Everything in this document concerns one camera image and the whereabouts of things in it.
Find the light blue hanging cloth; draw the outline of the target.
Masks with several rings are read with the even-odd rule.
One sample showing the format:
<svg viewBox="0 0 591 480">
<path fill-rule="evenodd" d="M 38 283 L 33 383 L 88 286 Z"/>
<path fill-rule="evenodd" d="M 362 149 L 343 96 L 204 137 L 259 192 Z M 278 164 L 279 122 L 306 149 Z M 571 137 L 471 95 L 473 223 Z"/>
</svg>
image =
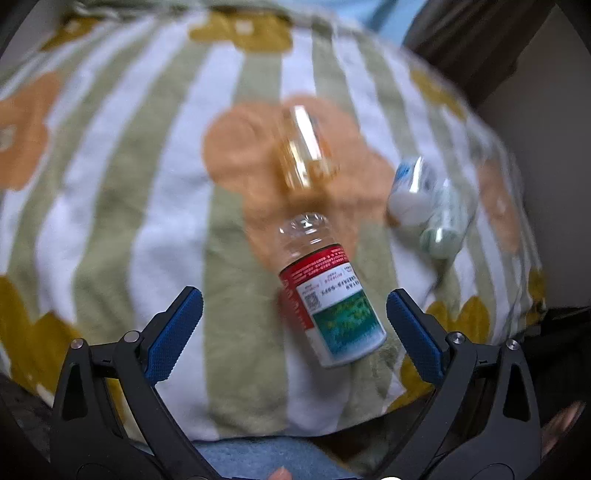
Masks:
<svg viewBox="0 0 591 480">
<path fill-rule="evenodd" d="M 312 1 L 311 4 L 353 20 L 370 31 L 402 45 L 415 18 L 428 0 L 335 0 Z"/>
</svg>

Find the clear amber plastic cup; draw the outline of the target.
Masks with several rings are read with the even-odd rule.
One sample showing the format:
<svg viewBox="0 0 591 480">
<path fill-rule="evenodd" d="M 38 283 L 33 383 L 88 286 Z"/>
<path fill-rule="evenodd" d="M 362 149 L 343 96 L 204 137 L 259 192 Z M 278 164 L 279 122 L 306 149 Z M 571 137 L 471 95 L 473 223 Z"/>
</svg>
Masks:
<svg viewBox="0 0 591 480">
<path fill-rule="evenodd" d="M 307 107 L 295 104 L 284 108 L 276 134 L 277 158 L 288 191 L 320 189 L 335 178 L 338 166 Z"/>
</svg>

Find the brown right curtain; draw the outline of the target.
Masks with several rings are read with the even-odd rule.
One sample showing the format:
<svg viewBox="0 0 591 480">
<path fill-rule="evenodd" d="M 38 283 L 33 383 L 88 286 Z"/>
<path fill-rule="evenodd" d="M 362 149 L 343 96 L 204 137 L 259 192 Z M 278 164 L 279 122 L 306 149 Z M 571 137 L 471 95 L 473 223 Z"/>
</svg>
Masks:
<svg viewBox="0 0 591 480">
<path fill-rule="evenodd" d="M 554 6 L 549 0 L 429 1 L 404 45 L 478 106 L 515 72 Z"/>
</svg>

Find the striped flower pattern blanket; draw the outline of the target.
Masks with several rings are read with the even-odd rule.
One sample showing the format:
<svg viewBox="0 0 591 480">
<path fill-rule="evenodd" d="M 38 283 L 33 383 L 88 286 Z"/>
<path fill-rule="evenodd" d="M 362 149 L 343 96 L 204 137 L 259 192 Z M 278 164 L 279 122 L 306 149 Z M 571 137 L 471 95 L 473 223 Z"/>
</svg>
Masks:
<svg viewBox="0 0 591 480">
<path fill-rule="evenodd" d="M 314 116 L 338 173 L 287 190 L 277 124 Z M 423 156 L 475 202 L 451 261 L 399 225 L 399 164 Z M 70 342 L 142 328 L 186 286 L 204 317 L 158 391 L 186 435 L 317 437 L 427 391 L 389 335 L 322 368 L 280 309 L 276 230 L 335 228 L 378 312 L 404 288 L 447 327 L 498 343 L 545 306 L 519 171 L 418 55 L 355 25 L 266 2 L 79 3 L 1 77 L 1 366 L 46 402 Z"/>
</svg>

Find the white green label cup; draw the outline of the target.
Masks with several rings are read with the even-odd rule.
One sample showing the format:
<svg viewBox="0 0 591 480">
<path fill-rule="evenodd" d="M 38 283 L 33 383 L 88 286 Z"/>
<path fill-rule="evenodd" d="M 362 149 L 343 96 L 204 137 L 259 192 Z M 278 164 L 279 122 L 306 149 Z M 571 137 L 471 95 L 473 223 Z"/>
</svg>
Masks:
<svg viewBox="0 0 591 480">
<path fill-rule="evenodd" d="M 463 247 L 474 210 L 470 193 L 446 178 L 435 192 L 432 215 L 420 236 L 421 248 L 436 260 L 453 260 Z"/>
</svg>

